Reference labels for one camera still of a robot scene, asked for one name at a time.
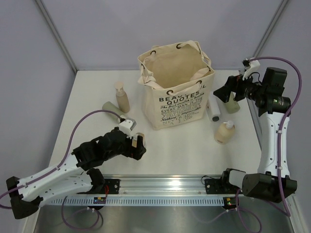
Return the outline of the clear amber soap bottle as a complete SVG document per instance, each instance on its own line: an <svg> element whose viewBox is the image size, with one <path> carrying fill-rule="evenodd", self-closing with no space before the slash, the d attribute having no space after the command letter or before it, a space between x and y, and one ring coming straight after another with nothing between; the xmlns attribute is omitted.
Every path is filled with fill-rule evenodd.
<svg viewBox="0 0 311 233"><path fill-rule="evenodd" d="M136 133L132 137L132 147L141 154L146 152L145 135L143 133Z"/></svg>

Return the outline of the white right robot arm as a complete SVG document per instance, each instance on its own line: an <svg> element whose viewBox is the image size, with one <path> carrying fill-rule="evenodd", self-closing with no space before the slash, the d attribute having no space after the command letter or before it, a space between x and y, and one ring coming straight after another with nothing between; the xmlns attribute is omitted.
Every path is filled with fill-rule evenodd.
<svg viewBox="0 0 311 233"><path fill-rule="evenodd" d="M290 179L286 157L286 135L291 113L291 100L284 97L287 71L268 67L261 82L252 77L229 76L224 86L214 91L222 102L229 101L234 92L235 100L253 100L258 108L262 129L261 158L257 173L227 168L220 180L220 187L230 193L237 187L247 197L280 203L297 190L297 182Z"/></svg>

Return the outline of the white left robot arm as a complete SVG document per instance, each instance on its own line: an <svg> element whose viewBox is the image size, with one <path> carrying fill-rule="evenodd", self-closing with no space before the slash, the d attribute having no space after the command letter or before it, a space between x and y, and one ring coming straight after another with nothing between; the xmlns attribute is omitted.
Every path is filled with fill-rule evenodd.
<svg viewBox="0 0 311 233"><path fill-rule="evenodd" d="M75 148L60 167L51 166L28 178L7 179L14 218L26 218L57 198L102 192L105 180L99 166L118 155L140 160L145 152L144 134L129 137L114 128Z"/></svg>

